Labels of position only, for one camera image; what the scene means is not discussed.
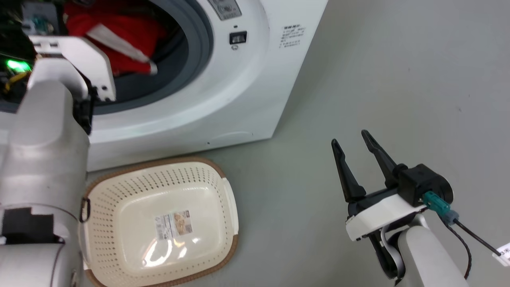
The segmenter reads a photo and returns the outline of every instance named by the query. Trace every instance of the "basket label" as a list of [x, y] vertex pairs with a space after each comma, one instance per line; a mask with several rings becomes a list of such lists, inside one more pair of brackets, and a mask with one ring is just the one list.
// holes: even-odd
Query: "basket label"
[[158, 216], [154, 219], [158, 240], [169, 240], [193, 232], [189, 210]]

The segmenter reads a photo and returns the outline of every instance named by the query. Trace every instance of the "connector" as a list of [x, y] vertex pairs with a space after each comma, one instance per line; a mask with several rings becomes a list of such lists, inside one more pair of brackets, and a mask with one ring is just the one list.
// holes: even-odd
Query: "connector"
[[450, 205], [433, 192], [426, 192], [423, 195], [423, 204], [437, 212], [441, 218], [450, 211]]
[[448, 225], [453, 225], [453, 221], [458, 220], [458, 213], [450, 210], [450, 205], [433, 192], [426, 192], [423, 195], [423, 204], [435, 211]]

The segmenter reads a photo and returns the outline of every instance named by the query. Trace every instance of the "laundry basket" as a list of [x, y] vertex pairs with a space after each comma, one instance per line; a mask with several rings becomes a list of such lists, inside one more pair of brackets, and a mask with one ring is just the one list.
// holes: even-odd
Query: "laundry basket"
[[104, 176], [84, 198], [87, 277], [96, 286], [173, 286], [219, 270], [239, 223], [224, 173], [203, 158], [152, 162]]

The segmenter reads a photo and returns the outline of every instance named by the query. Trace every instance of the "yellow wire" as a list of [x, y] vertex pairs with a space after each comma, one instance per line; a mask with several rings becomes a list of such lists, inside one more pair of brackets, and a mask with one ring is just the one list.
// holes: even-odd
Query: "yellow wire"
[[5, 87], [4, 87], [4, 92], [5, 93], [8, 93], [9, 90], [11, 90], [11, 86], [16, 83], [17, 81], [23, 79], [24, 77], [26, 77], [27, 75], [29, 74], [29, 72], [24, 72], [24, 73], [19, 73], [15, 76], [13, 76], [12, 78], [10, 78], [7, 83], [5, 83]]

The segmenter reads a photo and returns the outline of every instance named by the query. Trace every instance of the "label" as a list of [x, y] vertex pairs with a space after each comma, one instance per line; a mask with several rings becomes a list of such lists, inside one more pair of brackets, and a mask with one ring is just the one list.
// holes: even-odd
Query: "label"
[[283, 30], [280, 49], [300, 45], [306, 28], [301, 25], [291, 25], [285, 26]]
[[209, 0], [209, 3], [211, 3], [222, 21], [243, 15], [236, 0]]
[[169, 240], [193, 232], [188, 210], [158, 216], [154, 222], [158, 241]]
[[507, 259], [510, 259], [510, 243], [501, 246], [497, 250], [501, 253], [501, 255], [505, 256]]

